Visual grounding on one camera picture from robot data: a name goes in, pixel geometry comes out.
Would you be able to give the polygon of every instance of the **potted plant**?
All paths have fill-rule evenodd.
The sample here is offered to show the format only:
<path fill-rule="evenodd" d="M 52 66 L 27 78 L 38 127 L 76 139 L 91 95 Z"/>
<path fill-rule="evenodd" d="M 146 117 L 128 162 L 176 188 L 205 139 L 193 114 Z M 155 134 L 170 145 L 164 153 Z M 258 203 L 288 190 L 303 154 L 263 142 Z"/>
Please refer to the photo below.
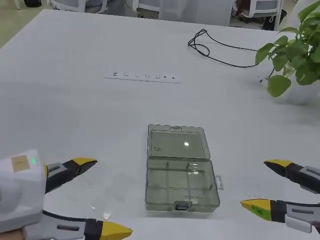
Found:
<path fill-rule="evenodd" d="M 298 29 L 286 27 L 280 31 L 295 33 L 294 39 L 284 35 L 257 51 L 256 64 L 266 57 L 273 63 L 267 79 L 272 97 L 305 104 L 320 91 L 320 12 L 313 12 L 319 6 L 320 0 L 298 14 Z"/>

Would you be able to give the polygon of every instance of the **power socket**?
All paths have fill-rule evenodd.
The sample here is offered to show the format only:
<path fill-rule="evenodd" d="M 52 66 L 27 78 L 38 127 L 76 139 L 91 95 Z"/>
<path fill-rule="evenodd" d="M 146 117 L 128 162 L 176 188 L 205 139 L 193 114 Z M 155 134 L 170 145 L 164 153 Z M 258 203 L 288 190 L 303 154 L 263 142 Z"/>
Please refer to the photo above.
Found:
<path fill-rule="evenodd" d="M 174 75 L 138 73 L 128 71 L 112 71 L 104 76 L 105 79 L 131 80 L 140 82 L 155 82 L 167 84 L 180 84 L 181 82 Z"/>

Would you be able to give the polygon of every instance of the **white chair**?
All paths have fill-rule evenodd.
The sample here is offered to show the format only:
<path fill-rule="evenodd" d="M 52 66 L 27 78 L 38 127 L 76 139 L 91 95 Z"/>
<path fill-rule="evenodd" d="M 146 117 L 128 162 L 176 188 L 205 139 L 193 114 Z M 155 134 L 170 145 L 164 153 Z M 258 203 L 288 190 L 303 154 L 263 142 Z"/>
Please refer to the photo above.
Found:
<path fill-rule="evenodd" d="M 154 12 L 159 12 L 160 10 L 160 0 L 144 0 L 144 2 L 149 2 L 148 4 L 141 3 L 140 0 L 132 0 L 132 10 L 137 11 L 138 8 L 146 9 Z"/>
<path fill-rule="evenodd" d="M 14 0 L 17 9 L 21 9 L 19 0 Z"/>
<path fill-rule="evenodd" d="M 275 16 L 274 30 L 279 29 L 281 10 L 284 0 L 250 0 L 249 10 L 244 10 L 241 15 L 246 18 Z M 233 9 L 238 10 L 236 0 Z"/>
<path fill-rule="evenodd" d="M 86 12 L 86 2 L 88 0 L 74 0 L 76 4 L 65 4 L 58 2 L 56 0 L 47 0 L 47 4 L 49 6 L 55 6 L 56 8 L 60 10 L 65 10 L 65 11 L 73 11 L 73 12 L 80 12 L 80 13 L 85 13 Z M 101 14 L 104 11 L 107 10 L 107 3 L 109 0 L 103 0 L 101 9 L 96 12 L 97 14 Z"/>

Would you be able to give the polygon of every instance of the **white table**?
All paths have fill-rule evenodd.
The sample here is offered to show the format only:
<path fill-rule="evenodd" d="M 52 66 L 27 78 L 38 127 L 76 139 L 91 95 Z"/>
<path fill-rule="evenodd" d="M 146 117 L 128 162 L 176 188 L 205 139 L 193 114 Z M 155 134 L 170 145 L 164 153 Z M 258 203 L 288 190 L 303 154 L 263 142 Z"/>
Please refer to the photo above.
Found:
<path fill-rule="evenodd" d="M 275 104 L 258 82 L 270 72 L 268 62 L 240 69 L 199 56 L 187 42 L 201 28 L 226 44 L 254 49 L 279 37 L 44 10 L 0 49 L 1 157 L 37 148 L 47 164 L 97 158 L 90 171 L 48 194 L 45 208 L 73 217 L 112 212 L 111 221 L 133 229 L 131 240 L 318 239 L 315 229 L 306 235 L 266 222 L 240 200 L 319 202 L 263 164 L 279 158 L 320 167 L 319 109 Z M 254 62 L 251 52 L 208 45 L 222 60 Z M 181 84 L 104 79 L 114 69 L 173 73 Z M 214 214 L 168 217 L 145 210 L 148 124 L 204 128 L 225 189 Z"/>

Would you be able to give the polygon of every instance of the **chair backrest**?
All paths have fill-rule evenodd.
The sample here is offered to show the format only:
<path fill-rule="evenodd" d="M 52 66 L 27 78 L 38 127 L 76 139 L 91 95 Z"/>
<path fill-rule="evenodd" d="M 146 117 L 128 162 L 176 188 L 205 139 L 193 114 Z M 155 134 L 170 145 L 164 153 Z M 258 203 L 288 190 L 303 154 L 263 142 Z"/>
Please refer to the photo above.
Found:
<path fill-rule="evenodd" d="M 65 11 L 84 13 L 86 11 L 87 0 L 47 0 L 48 5 Z"/>
<path fill-rule="evenodd" d="M 281 0 L 243 0 L 250 1 L 249 9 L 244 9 L 242 15 L 252 18 L 254 15 L 259 17 L 273 16 L 280 11 Z M 236 0 L 233 2 L 233 9 L 238 10 Z"/>

